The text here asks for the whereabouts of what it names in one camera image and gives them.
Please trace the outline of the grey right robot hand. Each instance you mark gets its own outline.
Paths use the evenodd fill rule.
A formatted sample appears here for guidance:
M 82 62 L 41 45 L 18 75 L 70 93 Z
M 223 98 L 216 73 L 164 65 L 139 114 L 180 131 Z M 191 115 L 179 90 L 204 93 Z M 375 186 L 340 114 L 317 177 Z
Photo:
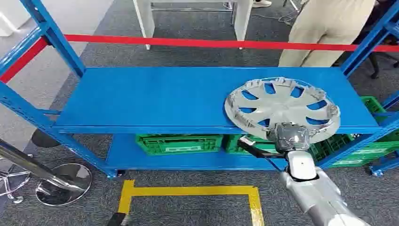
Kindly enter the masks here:
M 310 147 L 310 133 L 305 126 L 290 122 L 276 123 L 267 133 L 267 138 L 275 143 L 278 153 L 307 151 Z

